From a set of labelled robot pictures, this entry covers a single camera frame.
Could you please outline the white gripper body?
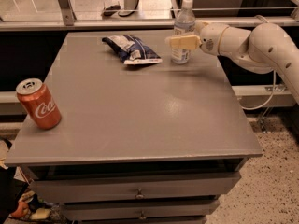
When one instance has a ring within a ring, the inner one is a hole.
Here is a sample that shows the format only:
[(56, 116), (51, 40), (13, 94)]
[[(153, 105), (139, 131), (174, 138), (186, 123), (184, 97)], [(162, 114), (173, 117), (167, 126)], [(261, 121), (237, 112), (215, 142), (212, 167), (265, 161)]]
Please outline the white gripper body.
[(227, 28), (227, 24), (209, 23), (204, 33), (199, 35), (202, 42), (201, 50), (207, 54), (218, 56), (221, 36)]

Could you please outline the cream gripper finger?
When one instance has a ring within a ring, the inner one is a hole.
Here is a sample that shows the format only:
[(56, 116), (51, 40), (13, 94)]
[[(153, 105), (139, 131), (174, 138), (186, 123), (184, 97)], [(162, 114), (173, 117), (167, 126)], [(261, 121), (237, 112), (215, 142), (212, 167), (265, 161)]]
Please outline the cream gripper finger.
[(202, 42), (197, 35), (169, 36), (165, 39), (165, 43), (172, 49), (198, 49)]
[(194, 25), (194, 31), (198, 35), (202, 35), (204, 33), (204, 31), (206, 30), (207, 27), (208, 27), (208, 22), (205, 22), (205, 21), (196, 21), (195, 25)]

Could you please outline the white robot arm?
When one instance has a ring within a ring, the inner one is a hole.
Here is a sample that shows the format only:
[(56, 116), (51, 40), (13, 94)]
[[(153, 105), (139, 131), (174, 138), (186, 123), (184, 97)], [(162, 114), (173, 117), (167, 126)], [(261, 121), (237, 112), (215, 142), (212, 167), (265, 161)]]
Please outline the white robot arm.
[(198, 21), (194, 32), (169, 36), (165, 43), (171, 49), (200, 49), (206, 54), (227, 57), (253, 73), (275, 71), (299, 103), (299, 48), (274, 23), (262, 23), (250, 31)]

